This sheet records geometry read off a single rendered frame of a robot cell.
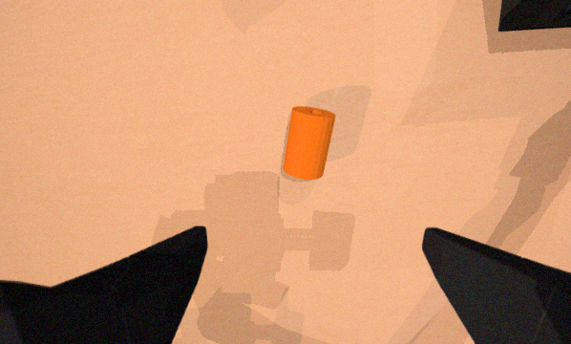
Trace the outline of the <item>orange knob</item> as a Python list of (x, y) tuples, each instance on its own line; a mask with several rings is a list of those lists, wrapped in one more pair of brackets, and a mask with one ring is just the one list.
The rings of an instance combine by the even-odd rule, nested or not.
[(316, 180), (324, 175), (336, 114), (308, 107), (292, 107), (284, 171), (295, 178)]

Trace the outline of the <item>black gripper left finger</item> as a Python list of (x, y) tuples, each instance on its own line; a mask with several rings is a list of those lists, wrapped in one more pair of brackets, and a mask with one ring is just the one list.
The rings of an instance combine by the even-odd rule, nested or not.
[(207, 248), (192, 226), (52, 287), (0, 280), (0, 344), (172, 344)]

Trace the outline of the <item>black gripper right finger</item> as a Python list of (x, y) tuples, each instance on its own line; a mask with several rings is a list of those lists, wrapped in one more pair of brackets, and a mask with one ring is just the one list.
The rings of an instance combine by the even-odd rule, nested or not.
[(571, 272), (435, 226), (422, 251), (475, 344), (571, 344)]

